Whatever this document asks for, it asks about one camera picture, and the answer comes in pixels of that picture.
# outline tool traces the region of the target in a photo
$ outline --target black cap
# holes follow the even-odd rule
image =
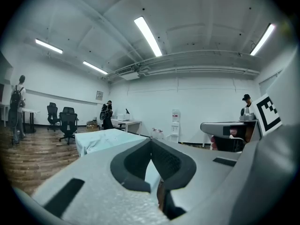
[[[249,94],[245,94],[244,98],[243,98],[243,101],[246,101],[248,98],[250,98]]]

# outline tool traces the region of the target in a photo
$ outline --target white table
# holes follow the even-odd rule
[[[117,128],[119,127],[119,123],[124,123],[125,124],[125,132],[128,132],[128,126],[133,125],[133,124],[139,124],[138,135],[141,135],[142,121],[139,121],[139,120],[120,121],[117,119],[111,119],[111,121],[112,121],[112,125]]]
[[[29,109],[29,108],[23,108],[23,130],[24,132],[26,132],[25,130],[25,113],[30,113],[30,131],[26,132],[26,133],[35,133],[36,130],[34,129],[34,114],[39,113],[39,110],[34,110],[34,109]]]
[[[3,104],[0,102],[0,108],[3,108],[3,121],[4,121],[4,127],[6,127],[6,108],[7,112],[9,111],[9,104]]]

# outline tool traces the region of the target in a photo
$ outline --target bag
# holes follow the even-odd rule
[[[24,102],[21,100],[21,91],[23,88],[24,87],[22,87],[21,90],[18,90],[16,85],[15,90],[10,97],[10,109],[13,112],[17,112],[19,107],[24,107]]]

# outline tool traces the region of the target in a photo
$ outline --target black rectangle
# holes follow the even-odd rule
[[[230,159],[226,159],[226,158],[222,158],[222,157],[216,157],[213,162],[216,163],[220,163],[220,164],[224,164],[230,167],[234,167],[234,165],[236,164],[236,161],[234,160],[230,160]]]
[[[84,181],[72,178],[45,206],[44,208],[57,217],[61,217],[76,194],[83,186]]]
[[[230,136],[230,126],[223,126],[223,135]]]

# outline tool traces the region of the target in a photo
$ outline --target wooden floor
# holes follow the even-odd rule
[[[63,136],[59,129],[54,132],[47,131],[47,127],[36,127],[36,130],[12,146],[12,132],[0,124],[0,160],[4,172],[12,186],[29,195],[46,179],[79,158],[74,139],[70,139],[70,145],[67,139],[59,142]],[[87,129],[79,127],[77,132],[84,133]]]

